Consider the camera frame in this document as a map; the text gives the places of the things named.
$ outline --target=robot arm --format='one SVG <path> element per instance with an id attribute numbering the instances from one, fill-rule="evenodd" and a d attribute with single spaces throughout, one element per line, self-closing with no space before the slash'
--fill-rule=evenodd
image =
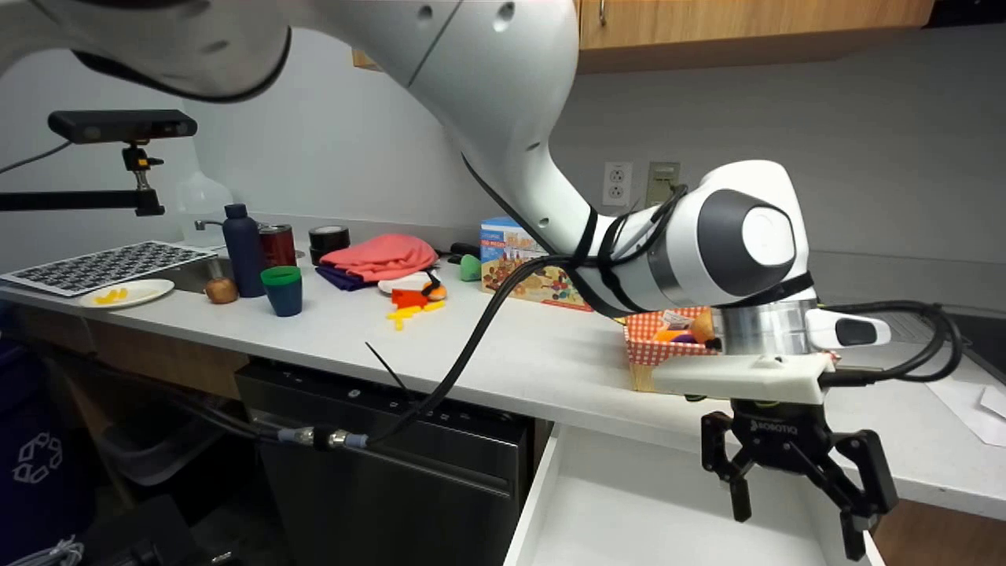
<path id="1" fill-rule="evenodd" d="M 549 158 L 574 77 L 572 3 L 2 0 L 0 27 L 0 68 L 69 48 L 93 68 L 204 99 L 268 88 L 289 27 L 356 45 L 450 127 L 482 185 L 548 250 L 599 259 L 572 278 L 604 313 L 735 304 L 808 271 L 805 223 L 778 162 L 724 165 L 674 212 L 595 212 Z"/>
<path id="2" fill-rule="evenodd" d="M 674 364 L 670 390 L 731 400 L 703 422 L 703 465 L 747 514 L 745 468 L 808 473 L 858 530 L 892 506 L 879 440 L 829 435 L 814 347 L 879 341 L 871 321 L 811 310 L 805 220 L 782 165 L 728 162 L 676 208 L 596 212 L 549 158 L 574 77 L 572 0 L 0 0 L 0 73 L 30 50 L 66 48 L 84 67 L 181 98 L 241 99 L 286 60 L 289 27 L 370 54 L 452 135 L 477 182 L 560 259 L 604 313 L 720 304 L 726 353 L 714 372 Z M 741 440 L 726 459 L 724 430 Z M 853 452 L 869 491 L 829 461 Z"/>

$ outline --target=wall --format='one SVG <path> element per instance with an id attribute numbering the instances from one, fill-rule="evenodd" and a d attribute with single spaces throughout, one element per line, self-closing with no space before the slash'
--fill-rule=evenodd
<path id="1" fill-rule="evenodd" d="M 555 155 L 599 201 L 604 160 L 782 160 L 836 299 L 1006 313 L 1006 24 L 939 27 L 833 64 L 582 76 Z"/>
<path id="2" fill-rule="evenodd" d="M 814 271 L 829 296 L 920 296 L 1006 310 L 1006 27 L 920 31 L 836 64 L 582 76 L 552 147 L 599 204 L 599 162 L 680 160 L 689 185 L 731 158 L 782 160 L 805 201 Z M 0 162 L 49 147 L 55 108 L 151 108 L 174 98 L 93 77 L 66 54 L 0 81 Z M 257 216 L 470 234 L 497 212 L 444 127 L 379 73 L 349 68 L 335 42 L 299 31 L 281 86 L 247 104 L 187 99 L 192 140 L 158 140 L 167 220 L 2 212 L 0 268 L 133 232 L 192 232 L 240 197 Z M 73 147 L 13 185 L 121 185 L 116 147 Z"/>
<path id="3" fill-rule="evenodd" d="M 472 182 L 439 122 L 383 73 L 349 67 L 349 48 L 296 31 L 281 81 L 247 104 L 187 104 L 198 158 L 257 216 L 346 223 L 363 240 L 407 225 L 475 240 L 500 212 Z"/>

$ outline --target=wooden cabinet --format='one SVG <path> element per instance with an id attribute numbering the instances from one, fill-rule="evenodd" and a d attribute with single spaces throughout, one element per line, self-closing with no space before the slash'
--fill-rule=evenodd
<path id="1" fill-rule="evenodd" d="M 930 11 L 933 0 L 580 0 L 582 73 L 824 60 Z"/>
<path id="2" fill-rule="evenodd" d="M 886 566 L 1006 561 L 1006 521 L 901 499 L 875 527 Z"/>
<path id="3" fill-rule="evenodd" d="M 34 309 L 23 309 L 18 321 L 34 341 L 92 356 L 134 377 L 240 400 L 235 372 L 247 356 Z"/>

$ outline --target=cabinet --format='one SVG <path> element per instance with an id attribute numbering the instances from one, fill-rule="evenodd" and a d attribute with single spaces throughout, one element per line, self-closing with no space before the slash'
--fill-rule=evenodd
<path id="1" fill-rule="evenodd" d="M 933 0 L 580 0 L 582 73 L 828 60 L 930 11 Z"/>

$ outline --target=green cup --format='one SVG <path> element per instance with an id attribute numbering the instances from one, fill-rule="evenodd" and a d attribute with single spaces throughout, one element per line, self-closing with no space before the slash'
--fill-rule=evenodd
<path id="1" fill-rule="evenodd" d="M 305 304 L 303 271 L 296 264 L 273 264 L 260 271 L 264 296 L 270 299 L 277 318 L 293 318 Z"/>

